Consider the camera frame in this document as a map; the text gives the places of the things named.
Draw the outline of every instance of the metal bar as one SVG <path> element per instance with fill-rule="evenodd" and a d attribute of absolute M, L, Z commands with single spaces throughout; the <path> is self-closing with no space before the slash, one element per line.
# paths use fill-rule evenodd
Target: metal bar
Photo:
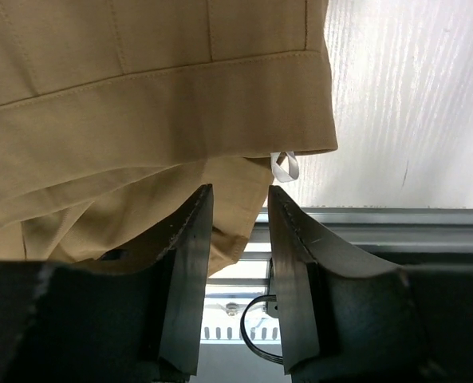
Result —
<path fill-rule="evenodd" d="M 257 251 L 249 251 L 244 252 L 242 257 L 240 258 L 241 261 L 269 261 L 271 259 L 271 253 L 268 251 L 257 252 Z"/>
<path fill-rule="evenodd" d="M 208 286 L 268 286 L 266 278 L 209 278 Z"/>
<path fill-rule="evenodd" d="M 310 212 L 335 234 L 366 251 L 473 253 L 473 211 L 393 213 L 376 211 Z M 266 223 L 256 223 L 251 243 L 268 243 Z"/>
<path fill-rule="evenodd" d="M 254 299 L 257 298 L 262 294 L 258 293 L 213 293 L 213 294 L 206 294 L 204 298 L 211 298 L 211 299 Z"/>
<path fill-rule="evenodd" d="M 408 225 L 473 225 L 473 209 L 386 209 L 303 207 L 311 218 L 325 225 L 345 224 L 408 224 Z M 268 223 L 268 209 L 258 215 L 257 223 Z"/>

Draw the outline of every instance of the khaki garment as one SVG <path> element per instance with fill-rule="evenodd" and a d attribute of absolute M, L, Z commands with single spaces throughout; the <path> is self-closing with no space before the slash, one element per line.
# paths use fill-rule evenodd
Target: khaki garment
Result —
<path fill-rule="evenodd" d="M 0 0 L 0 259 L 96 259 L 211 183 L 236 262 L 270 152 L 337 148 L 326 7 Z"/>

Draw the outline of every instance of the stitching seam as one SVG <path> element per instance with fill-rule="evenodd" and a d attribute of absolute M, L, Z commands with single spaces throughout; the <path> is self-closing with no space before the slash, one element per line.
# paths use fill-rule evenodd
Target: stitching seam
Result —
<path fill-rule="evenodd" d="M 30 89 L 33 93 L 34 96 L 38 96 L 39 92 L 37 90 L 37 76 L 36 72 L 30 63 L 30 58 L 29 54 L 26 52 L 25 48 L 23 47 L 23 42 L 20 36 L 18 36 L 16 32 L 16 28 L 14 27 L 14 24 L 10 20 L 10 16 L 7 13 L 6 8 L 4 7 L 4 4 L 2 4 L 2 0 L 0 0 L 0 13 L 2 15 L 2 18 L 4 19 L 4 22 L 9 26 L 9 29 L 11 31 L 11 34 L 13 35 L 14 43 L 18 47 L 18 50 L 20 51 L 20 54 L 23 57 L 23 61 L 26 63 L 27 69 L 29 71 L 29 76 L 30 76 Z"/>
<path fill-rule="evenodd" d="M 207 0 L 207 23 L 208 34 L 210 38 L 210 56 L 211 61 L 215 59 L 215 28 L 211 21 L 213 20 L 213 2 L 215 0 Z"/>
<path fill-rule="evenodd" d="M 45 94 L 40 96 L 38 99 L 33 98 L 28 101 L 15 101 L 13 104 L 8 105 L 1 105 L 0 112 L 10 110 L 10 109 L 17 109 L 23 106 L 28 106 L 32 104 L 39 104 L 46 101 L 54 100 L 56 98 L 65 97 L 72 94 L 83 93 L 91 89 L 102 88 L 107 85 L 113 85 L 118 82 L 130 81 L 130 80 L 139 80 L 142 78 L 153 78 L 153 77 L 163 77 L 168 76 L 170 74 L 177 74 L 177 73 L 184 73 L 184 72 L 195 72 L 199 70 L 207 70 L 207 69 L 218 69 L 218 68 L 226 68 L 231 66 L 237 65 L 249 65 L 253 63 L 262 63 L 265 61 L 275 61 L 275 60 L 284 60 L 287 58 L 296 58 L 296 57 L 309 57 L 309 58 L 319 58 L 320 55 L 317 52 L 299 52 L 299 53 L 288 53 L 286 55 L 282 55 L 279 57 L 272 56 L 272 57 L 260 57 L 259 59 L 251 59 L 245 61 L 236 61 L 236 62 L 215 62 L 209 64 L 201 64 L 201 65 L 190 65 L 184 66 L 174 69 L 165 69 L 160 71 L 154 71 L 154 73 L 138 73 L 138 74 L 127 74 L 120 77 L 114 77 L 112 80 L 101 80 L 98 83 L 93 85 L 79 85 L 81 88 L 79 89 L 66 89 L 62 91 L 58 91 L 56 94 Z"/>
<path fill-rule="evenodd" d="M 114 4 L 114 0 L 108 0 L 108 7 L 110 8 L 111 20 L 112 20 L 112 27 L 114 30 L 114 37 L 116 39 L 116 48 L 117 48 L 117 58 L 119 59 L 119 65 L 123 74 L 128 73 L 128 64 L 126 62 L 126 57 L 124 56 L 123 51 L 123 39 L 121 38 L 121 34 L 118 28 L 117 23 L 117 16 L 116 16 L 116 6 Z"/>
<path fill-rule="evenodd" d="M 305 0 L 305 50 L 309 48 L 309 0 Z"/>

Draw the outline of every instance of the black wire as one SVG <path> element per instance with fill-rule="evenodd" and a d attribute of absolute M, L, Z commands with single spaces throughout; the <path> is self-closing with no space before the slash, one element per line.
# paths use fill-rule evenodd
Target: black wire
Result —
<path fill-rule="evenodd" d="M 273 363 L 277 363 L 278 365 L 283 365 L 284 360 L 280 355 L 267 353 L 266 351 L 259 349 L 254 343 L 252 343 L 251 339 L 246 333 L 246 328 L 245 328 L 246 313 L 253 305 L 256 305 L 261 302 L 276 302 L 276 301 L 277 301 L 277 295 L 262 295 L 254 299 L 252 302 L 249 303 L 249 305 L 243 311 L 242 318 L 240 319 L 240 322 L 239 322 L 239 328 L 242 333 L 243 341 L 245 342 L 246 346 L 250 349 L 250 351 L 255 353 L 258 357 L 262 357 L 263 359 L 266 359 L 267 361 L 272 361 Z"/>

